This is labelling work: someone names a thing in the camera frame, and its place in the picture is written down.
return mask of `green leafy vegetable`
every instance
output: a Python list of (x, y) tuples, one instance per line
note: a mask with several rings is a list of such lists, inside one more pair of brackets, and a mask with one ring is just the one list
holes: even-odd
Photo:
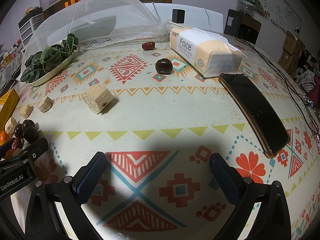
[(62, 45), (46, 46), (43, 51), (31, 55), (25, 62), (26, 69), (21, 75), (21, 82), (32, 83), (52, 71), (77, 49), (79, 39), (68, 34)]

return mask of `patterned tablecloth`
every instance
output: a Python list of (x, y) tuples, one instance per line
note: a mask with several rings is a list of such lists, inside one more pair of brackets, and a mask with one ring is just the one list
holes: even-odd
[[(13, 117), (22, 122), (20, 107), (32, 105), (30, 119), (50, 144), (35, 163), (39, 179), (60, 181), (97, 151), (106, 152), (108, 167), (82, 205), (104, 239), (213, 239), (234, 209), (209, 170), (214, 152), (255, 182), (282, 183), (292, 239), (310, 225), (320, 206), (316, 139), (278, 75), (254, 51), (227, 38), (247, 56), (238, 72), (261, 90), (290, 133), (290, 143), (274, 159), (264, 156), (218, 79), (204, 79), (168, 42), (157, 43), (152, 51), (142, 51), (144, 41), (137, 41), (78, 53), (47, 83), (16, 85), (20, 101)], [(173, 63), (170, 75), (155, 70), (164, 57)], [(81, 97), (97, 83), (115, 96), (99, 115), (90, 113)], [(36, 108), (44, 96), (54, 100), (45, 114)], [(23, 228), (29, 189), (12, 196)], [(258, 210), (257, 203), (240, 239), (250, 231)], [(76, 239), (65, 214), (61, 217)]]
[(22, 53), (19, 53), (6, 67), (0, 67), (0, 92), (20, 67), (22, 58)]

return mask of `tissue pack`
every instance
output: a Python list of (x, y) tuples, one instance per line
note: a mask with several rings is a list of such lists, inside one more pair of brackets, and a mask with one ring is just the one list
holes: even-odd
[(235, 74), (244, 55), (221, 35), (196, 28), (173, 28), (170, 46), (205, 78)]

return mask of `water bottle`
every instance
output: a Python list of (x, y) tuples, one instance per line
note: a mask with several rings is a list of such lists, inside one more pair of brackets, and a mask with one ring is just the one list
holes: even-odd
[(252, 15), (256, 8), (256, 0), (238, 0), (238, 10), (248, 15)]

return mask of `mesh food cover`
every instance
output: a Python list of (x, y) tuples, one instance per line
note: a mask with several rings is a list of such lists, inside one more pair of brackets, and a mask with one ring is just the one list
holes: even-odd
[(142, 38), (163, 38), (168, 24), (156, 19), (139, 0), (81, 0), (47, 18), (31, 37), (21, 66), (45, 46), (59, 44), (69, 33), (79, 39), (77, 50)]

